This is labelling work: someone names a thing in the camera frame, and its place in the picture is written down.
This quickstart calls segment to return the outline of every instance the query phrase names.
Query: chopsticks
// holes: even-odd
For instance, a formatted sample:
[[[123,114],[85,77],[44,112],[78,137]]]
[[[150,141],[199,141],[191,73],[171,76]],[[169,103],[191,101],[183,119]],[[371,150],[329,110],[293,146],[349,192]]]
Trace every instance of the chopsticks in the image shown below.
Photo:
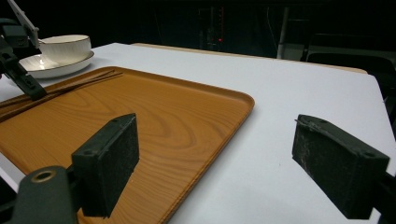
[[[58,95],[64,94],[66,92],[72,91],[78,87],[82,87],[88,84],[93,84],[93,83],[97,83],[100,81],[105,81],[105,80],[109,80],[111,78],[114,77],[118,77],[119,75],[121,75],[121,72],[115,73],[115,70],[110,70],[110,71],[105,71],[99,74],[95,74],[93,75],[93,77],[91,77],[90,79],[83,79],[83,80],[79,80],[77,82],[74,83],[70,83],[68,85],[62,86],[58,89],[55,90],[50,90],[47,91],[47,95],[44,96],[42,99],[38,100],[38,102],[45,102],[47,101],[49,98],[52,99]],[[21,98],[16,98],[16,99],[11,99],[11,100],[7,100],[4,102],[0,103],[0,109],[1,108],[5,108],[7,106],[11,106],[11,105],[16,105],[16,104],[20,104],[23,102],[27,102],[30,101],[30,97],[27,95],[23,95]]]

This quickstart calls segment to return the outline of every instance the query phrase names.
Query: white plate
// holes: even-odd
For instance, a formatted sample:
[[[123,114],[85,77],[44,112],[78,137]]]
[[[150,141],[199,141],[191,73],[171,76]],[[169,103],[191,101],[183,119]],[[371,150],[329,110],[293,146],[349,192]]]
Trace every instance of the white plate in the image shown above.
[[[91,51],[86,59],[66,65],[55,63],[48,60],[43,55],[37,54],[21,59],[20,64],[26,69],[27,73],[34,78],[60,77],[77,72],[88,66],[92,61],[93,54],[93,51]]]

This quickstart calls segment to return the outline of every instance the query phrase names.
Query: table surface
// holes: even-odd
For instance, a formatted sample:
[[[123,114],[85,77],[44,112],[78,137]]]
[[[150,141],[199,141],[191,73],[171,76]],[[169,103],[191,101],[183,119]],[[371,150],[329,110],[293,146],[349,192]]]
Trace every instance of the table surface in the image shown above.
[[[170,223],[351,223],[291,157],[299,114],[326,119],[384,152],[391,157],[388,172],[396,173],[395,139],[378,84],[370,75],[117,43],[93,51],[85,69],[40,83],[48,86],[100,67],[120,66],[242,91],[255,100],[250,116]],[[0,79],[0,101],[20,94],[7,78]],[[0,159],[0,175],[18,184],[21,174]],[[354,223],[378,219],[374,210],[370,220]]]

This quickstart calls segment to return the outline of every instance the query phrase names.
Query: wooden tray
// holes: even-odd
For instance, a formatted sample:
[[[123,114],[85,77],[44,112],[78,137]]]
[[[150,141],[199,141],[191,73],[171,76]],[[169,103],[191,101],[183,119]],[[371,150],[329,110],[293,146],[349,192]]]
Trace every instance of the wooden tray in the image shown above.
[[[25,174],[49,165],[68,167],[71,154],[109,120],[136,113],[140,161],[118,204],[110,218],[79,212],[79,222],[165,222],[248,117],[254,100],[238,91],[120,67],[97,69],[46,89],[111,69],[122,75],[1,122],[0,150]]]

